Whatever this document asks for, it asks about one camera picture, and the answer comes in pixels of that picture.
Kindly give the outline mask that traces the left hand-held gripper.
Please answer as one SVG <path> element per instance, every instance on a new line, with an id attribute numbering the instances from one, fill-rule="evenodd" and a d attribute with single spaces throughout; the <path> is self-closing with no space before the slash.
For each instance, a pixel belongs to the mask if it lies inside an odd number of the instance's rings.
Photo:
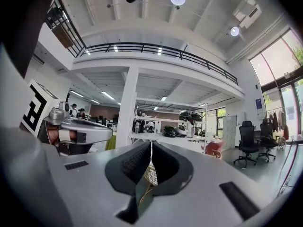
<path id="1" fill-rule="evenodd" d="M 29 108 L 22 118 L 23 126 L 42 143 L 51 144 L 66 155 L 87 154 L 93 144 L 109 140 L 113 131 L 107 126 L 70 116 L 68 102 L 61 101 L 43 84 L 31 80 L 34 92 Z M 48 129 L 67 129 L 77 132 L 76 140 L 50 143 Z"/>

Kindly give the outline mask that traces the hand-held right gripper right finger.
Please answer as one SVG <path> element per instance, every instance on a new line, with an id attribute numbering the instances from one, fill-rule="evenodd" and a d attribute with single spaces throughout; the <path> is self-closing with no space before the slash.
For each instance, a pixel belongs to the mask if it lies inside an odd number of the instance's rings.
<path id="1" fill-rule="evenodd" d="M 192 163 L 179 153 L 154 141 L 152 143 L 152 163 L 156 171 L 157 186 L 153 196 L 175 195 L 192 179 Z"/>

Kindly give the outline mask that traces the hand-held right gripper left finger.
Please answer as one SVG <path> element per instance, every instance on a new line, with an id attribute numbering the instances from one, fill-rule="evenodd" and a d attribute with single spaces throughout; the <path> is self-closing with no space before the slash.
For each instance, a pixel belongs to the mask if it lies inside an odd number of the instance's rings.
<path id="1" fill-rule="evenodd" d="M 129 224 L 134 224 L 139 218 L 136 186 L 144 175 L 150 160 L 151 143 L 147 141 L 109 160 L 105 166 L 105 176 L 113 189 L 130 196 L 126 209 L 116 215 Z"/>

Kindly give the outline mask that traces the person's left hand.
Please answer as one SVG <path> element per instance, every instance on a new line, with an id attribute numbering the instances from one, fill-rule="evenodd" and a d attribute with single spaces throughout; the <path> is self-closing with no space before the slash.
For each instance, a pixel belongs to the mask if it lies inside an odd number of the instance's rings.
<path id="1" fill-rule="evenodd" d="M 77 132 L 67 129 L 50 128 L 47 130 L 50 143 L 76 140 Z"/>

